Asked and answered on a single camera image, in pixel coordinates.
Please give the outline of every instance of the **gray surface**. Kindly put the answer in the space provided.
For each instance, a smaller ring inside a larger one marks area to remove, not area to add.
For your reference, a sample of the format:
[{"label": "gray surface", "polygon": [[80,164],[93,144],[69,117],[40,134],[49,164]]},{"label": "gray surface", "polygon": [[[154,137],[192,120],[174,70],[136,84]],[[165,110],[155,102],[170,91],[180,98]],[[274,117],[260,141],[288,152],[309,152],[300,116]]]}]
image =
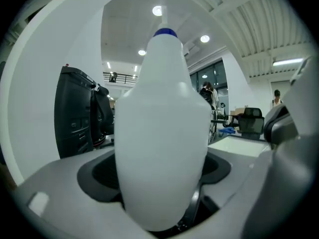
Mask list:
[{"label": "gray surface", "polygon": [[[154,238],[130,219],[119,203],[96,202],[77,183],[78,169],[111,149],[109,147],[54,161],[27,179],[14,192],[14,197],[29,220],[45,234],[52,235],[52,238]],[[222,151],[214,154],[231,162],[233,171],[220,183],[205,186],[203,193],[223,208],[177,238],[239,238],[245,219],[263,185],[271,157],[269,153],[262,153],[255,159]],[[249,168],[251,161],[254,161],[253,169]],[[44,192],[49,196],[49,203],[41,218],[27,207],[36,192]]]}]

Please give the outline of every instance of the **railing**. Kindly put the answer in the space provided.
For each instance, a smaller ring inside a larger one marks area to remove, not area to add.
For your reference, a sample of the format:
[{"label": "railing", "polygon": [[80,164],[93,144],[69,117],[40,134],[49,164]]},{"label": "railing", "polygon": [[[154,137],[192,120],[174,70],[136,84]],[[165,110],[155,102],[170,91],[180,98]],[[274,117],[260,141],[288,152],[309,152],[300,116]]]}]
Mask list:
[{"label": "railing", "polygon": [[117,74],[116,79],[114,79],[114,75],[110,73],[103,73],[103,76],[104,76],[104,81],[107,83],[111,82],[111,83],[122,83],[122,84],[129,84],[129,85],[135,85],[138,79],[137,76],[127,75],[127,74]]}]

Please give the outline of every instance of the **white plastic bottle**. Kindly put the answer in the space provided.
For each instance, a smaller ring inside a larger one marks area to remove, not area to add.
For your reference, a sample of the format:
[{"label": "white plastic bottle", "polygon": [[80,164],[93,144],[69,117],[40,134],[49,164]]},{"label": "white plastic bottle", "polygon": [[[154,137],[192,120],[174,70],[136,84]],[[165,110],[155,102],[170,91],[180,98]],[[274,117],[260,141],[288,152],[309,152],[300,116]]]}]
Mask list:
[{"label": "white plastic bottle", "polygon": [[182,43],[150,40],[136,86],[116,102],[115,157],[126,212],[145,230],[178,223],[200,179],[211,108],[194,91]]}]

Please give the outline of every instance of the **black machine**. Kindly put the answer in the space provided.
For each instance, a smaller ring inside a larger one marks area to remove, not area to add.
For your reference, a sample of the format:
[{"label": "black machine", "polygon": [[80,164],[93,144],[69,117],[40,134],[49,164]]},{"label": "black machine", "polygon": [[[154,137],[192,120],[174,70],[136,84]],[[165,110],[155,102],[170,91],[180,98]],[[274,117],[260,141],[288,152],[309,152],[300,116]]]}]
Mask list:
[{"label": "black machine", "polygon": [[62,67],[54,104],[55,138],[60,158],[92,151],[113,134],[108,90],[77,68]]}]

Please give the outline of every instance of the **ceiling light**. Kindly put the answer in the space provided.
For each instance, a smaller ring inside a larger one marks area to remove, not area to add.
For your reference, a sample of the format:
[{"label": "ceiling light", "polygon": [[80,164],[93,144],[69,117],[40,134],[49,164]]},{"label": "ceiling light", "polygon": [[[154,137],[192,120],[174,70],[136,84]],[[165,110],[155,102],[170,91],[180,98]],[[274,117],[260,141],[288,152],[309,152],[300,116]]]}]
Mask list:
[{"label": "ceiling light", "polygon": [[160,5],[155,6],[152,12],[155,16],[161,16],[161,6]]},{"label": "ceiling light", "polygon": [[209,41],[209,36],[208,36],[208,35],[203,35],[203,36],[200,38],[200,41],[201,41],[201,42],[208,42],[208,41]]},{"label": "ceiling light", "polygon": [[140,54],[141,56],[144,56],[144,55],[146,54],[146,51],[144,51],[144,50],[139,50],[139,54]]},{"label": "ceiling light", "polygon": [[299,63],[302,61],[303,61],[302,58],[287,59],[287,60],[282,60],[282,61],[276,61],[273,63],[273,66],[281,66],[281,65],[293,64],[293,63]]}]

